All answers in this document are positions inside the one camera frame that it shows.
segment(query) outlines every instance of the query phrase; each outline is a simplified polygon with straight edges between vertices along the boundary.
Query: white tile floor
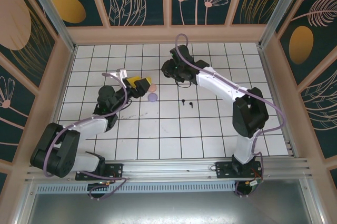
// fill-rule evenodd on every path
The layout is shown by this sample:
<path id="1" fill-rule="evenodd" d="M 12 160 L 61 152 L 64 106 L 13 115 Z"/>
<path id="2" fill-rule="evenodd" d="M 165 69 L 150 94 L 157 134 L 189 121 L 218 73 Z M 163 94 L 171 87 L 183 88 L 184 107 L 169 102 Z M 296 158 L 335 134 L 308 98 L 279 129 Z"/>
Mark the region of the white tile floor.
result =
<path id="1" fill-rule="evenodd" d="M 209 92 L 164 77 L 160 71 L 170 59 L 173 44 L 80 46 L 68 81 L 60 123 L 90 116 L 98 90 L 117 83 L 101 73 L 126 68 L 129 76 L 151 76 L 157 84 L 158 101 L 147 95 L 133 99 L 118 114 L 115 127 L 80 143 L 80 149 L 93 151 L 107 160 L 230 157 L 235 150 L 236 131 L 232 126 L 232 106 Z M 259 88 L 272 100 L 255 44 L 189 44 L 195 60 L 210 63 L 216 71 L 238 84 Z M 268 107 L 270 119 L 265 129 L 279 125 L 276 113 Z M 256 152 L 265 156 L 288 155 L 280 130 L 259 137 Z"/>

